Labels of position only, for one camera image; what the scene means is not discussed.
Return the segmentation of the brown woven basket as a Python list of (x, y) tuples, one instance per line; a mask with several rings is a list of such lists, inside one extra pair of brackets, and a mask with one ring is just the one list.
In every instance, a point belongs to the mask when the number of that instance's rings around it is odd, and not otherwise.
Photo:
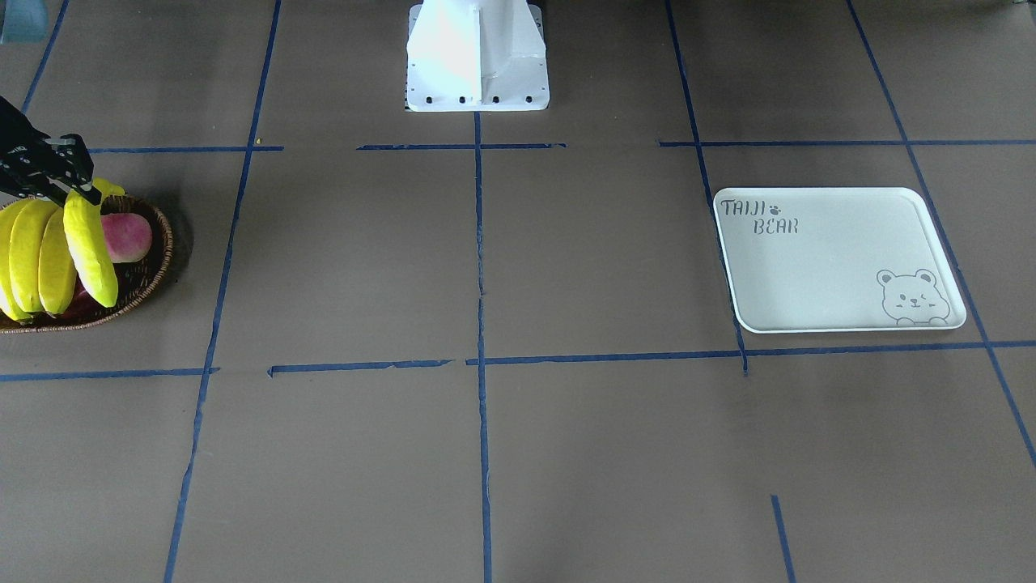
[(6, 315), (2, 317), (1, 333), (5, 336), (81, 330), (114, 320), (140, 307), (155, 292), (160, 282), (170, 272), (176, 252), (176, 236), (169, 218), (150, 202), (133, 196), (115, 196), (100, 203), (100, 214), (134, 213), (147, 220), (152, 230), (152, 244), (141, 261), (117, 263), (114, 266), (119, 282), (115, 307), (104, 309), (93, 299), (80, 307), (70, 307), (71, 315), (59, 317), (40, 315), (28, 324), (19, 324)]

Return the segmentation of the white rectangular bear tray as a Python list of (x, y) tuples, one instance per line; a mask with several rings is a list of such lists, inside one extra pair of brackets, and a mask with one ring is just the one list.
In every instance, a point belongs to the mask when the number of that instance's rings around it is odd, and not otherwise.
[(735, 314), (754, 334), (965, 324), (936, 220), (914, 190), (726, 188), (713, 209)]

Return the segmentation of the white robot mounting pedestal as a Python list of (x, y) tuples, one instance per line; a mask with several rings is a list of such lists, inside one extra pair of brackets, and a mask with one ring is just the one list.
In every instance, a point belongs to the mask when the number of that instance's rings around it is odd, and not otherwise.
[(549, 107), (541, 7), (529, 1), (422, 1), (408, 16), (405, 106), (412, 112)]

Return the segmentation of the yellow banana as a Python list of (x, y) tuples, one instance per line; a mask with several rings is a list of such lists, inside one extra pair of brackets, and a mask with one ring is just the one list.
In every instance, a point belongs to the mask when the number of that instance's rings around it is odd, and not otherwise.
[(11, 233), (15, 229), (15, 218), (18, 218), (19, 213), (27, 203), (28, 199), (16, 200), (16, 202), (3, 207), (1, 211), (1, 309), (10, 320), (20, 325), (25, 325), (27, 321), (30, 321), (31, 314), (26, 313), (15, 301), (15, 288), (12, 288), (10, 273)]
[(63, 224), (74, 268), (85, 291), (104, 309), (115, 307), (119, 285), (100, 225), (100, 204), (89, 202), (78, 190), (70, 190), (64, 203)]
[(47, 199), (27, 199), (19, 207), (10, 236), (10, 281), (15, 307), (41, 313), (40, 249), (49, 218), (60, 209)]
[(37, 291), (42, 310), (49, 315), (63, 314), (73, 302), (78, 279), (66, 240), (63, 209), (48, 220), (38, 257)]

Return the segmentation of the pink red apple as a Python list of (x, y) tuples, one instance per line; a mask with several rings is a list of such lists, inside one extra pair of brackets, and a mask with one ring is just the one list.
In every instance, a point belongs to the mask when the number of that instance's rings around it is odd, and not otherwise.
[(144, 215), (112, 213), (100, 215), (104, 243), (113, 263), (140, 262), (151, 251), (153, 229)]

